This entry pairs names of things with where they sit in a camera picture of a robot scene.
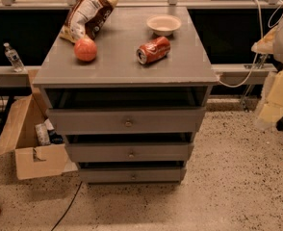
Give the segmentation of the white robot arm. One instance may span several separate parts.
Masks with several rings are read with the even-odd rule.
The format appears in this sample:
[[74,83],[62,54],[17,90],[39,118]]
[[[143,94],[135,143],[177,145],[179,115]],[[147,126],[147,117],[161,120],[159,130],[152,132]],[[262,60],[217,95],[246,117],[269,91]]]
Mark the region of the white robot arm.
[[[273,58],[283,64],[283,18],[270,29],[266,35],[251,47],[255,53],[272,54]],[[276,125],[283,117],[283,69],[270,73],[262,89],[262,100],[256,109],[255,125],[267,130]]]

